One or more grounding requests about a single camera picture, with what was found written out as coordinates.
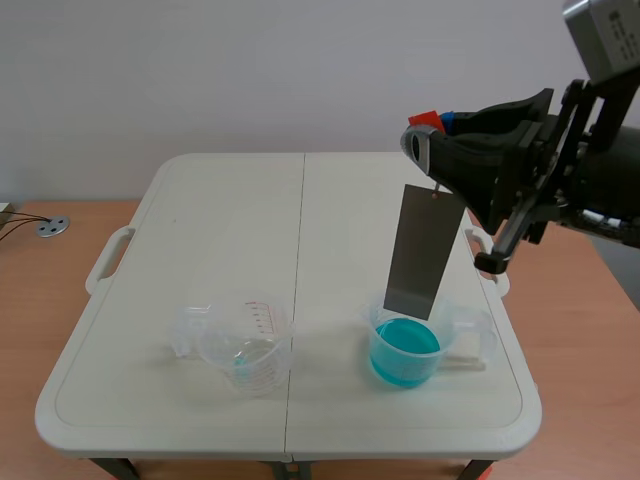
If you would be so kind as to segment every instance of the red object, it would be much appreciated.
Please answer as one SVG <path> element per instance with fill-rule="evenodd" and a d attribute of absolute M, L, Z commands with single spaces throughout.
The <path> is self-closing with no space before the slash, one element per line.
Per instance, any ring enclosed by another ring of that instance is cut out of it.
<path fill-rule="evenodd" d="M 478 480 L 488 480 L 489 475 L 491 475 L 491 472 L 493 471 L 493 467 L 489 467 L 485 470 L 485 472 L 480 475 L 480 477 L 478 477 Z"/>
<path fill-rule="evenodd" d="M 416 125 L 429 125 L 431 127 L 435 127 L 440 130 L 442 133 L 444 132 L 444 125 L 442 125 L 442 121 L 440 120 L 440 116 L 438 112 L 432 110 L 430 112 L 424 112 L 419 115 L 414 115 L 413 117 L 409 117 L 409 125 L 415 127 Z"/>

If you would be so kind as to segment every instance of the empty measuring cup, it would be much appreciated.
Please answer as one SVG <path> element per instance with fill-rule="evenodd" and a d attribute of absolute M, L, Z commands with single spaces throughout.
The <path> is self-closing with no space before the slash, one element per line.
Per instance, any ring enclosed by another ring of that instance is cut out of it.
<path fill-rule="evenodd" d="M 195 351 L 250 396 L 264 395 L 288 378 L 292 336 L 282 305 L 255 295 L 187 307 L 170 331 L 177 356 Z"/>
<path fill-rule="evenodd" d="M 488 314 L 446 300 L 436 304 L 428 321 L 385 310 L 381 302 L 365 308 L 364 315 L 371 365 L 381 378 L 400 387 L 428 380 L 463 334 L 479 339 L 477 352 L 465 356 L 476 368 L 486 365 L 498 342 Z"/>

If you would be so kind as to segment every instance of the blue object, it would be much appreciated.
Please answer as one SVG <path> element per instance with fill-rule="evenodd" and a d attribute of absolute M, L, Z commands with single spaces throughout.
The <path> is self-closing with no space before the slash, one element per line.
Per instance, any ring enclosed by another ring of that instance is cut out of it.
<path fill-rule="evenodd" d="M 454 112 L 446 112 L 440 115 L 440 121 L 442 122 L 444 132 L 447 135 L 453 135 L 453 118 L 455 115 L 456 114 Z"/>
<path fill-rule="evenodd" d="M 442 360 L 436 335 L 415 320 L 393 318 L 371 335 L 371 364 L 380 377 L 394 385 L 411 388 L 424 383 Z"/>

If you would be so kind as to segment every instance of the table leg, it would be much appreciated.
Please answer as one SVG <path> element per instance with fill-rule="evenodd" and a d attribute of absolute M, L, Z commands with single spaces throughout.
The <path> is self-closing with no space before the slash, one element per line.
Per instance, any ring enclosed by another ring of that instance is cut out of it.
<path fill-rule="evenodd" d="M 458 477 L 458 480 L 478 480 L 492 463 L 493 460 L 471 460 Z"/>
<path fill-rule="evenodd" d="M 140 480 L 136 468 L 126 458 L 92 458 L 90 460 L 117 480 Z"/>
<path fill-rule="evenodd" d="M 271 467 L 274 480 L 311 480 L 313 462 L 263 462 Z"/>

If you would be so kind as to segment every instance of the table handle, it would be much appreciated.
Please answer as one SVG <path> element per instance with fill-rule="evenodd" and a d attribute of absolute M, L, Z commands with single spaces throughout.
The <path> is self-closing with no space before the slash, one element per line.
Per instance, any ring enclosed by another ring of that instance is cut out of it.
<path fill-rule="evenodd" d="M 467 239 L 469 241 L 476 242 L 484 253 L 491 252 L 491 249 L 493 248 L 493 240 L 487 232 L 475 225 L 466 228 L 464 232 L 467 236 Z M 507 277 L 506 273 L 491 275 L 491 278 L 493 280 L 493 283 L 496 284 L 496 288 L 498 289 L 498 294 L 500 295 L 500 297 L 504 297 L 507 293 L 509 293 L 511 283 L 509 282 L 509 277 Z"/>
<path fill-rule="evenodd" d="M 89 295 L 93 294 L 98 286 L 98 282 L 105 278 L 107 272 L 113 267 L 113 262 L 117 258 L 117 253 L 120 251 L 120 247 L 125 240 L 130 240 L 136 229 L 130 226 L 122 227 L 113 232 L 107 244 L 102 249 L 98 260 L 91 269 L 87 281 L 84 283 L 84 288 L 87 289 Z"/>

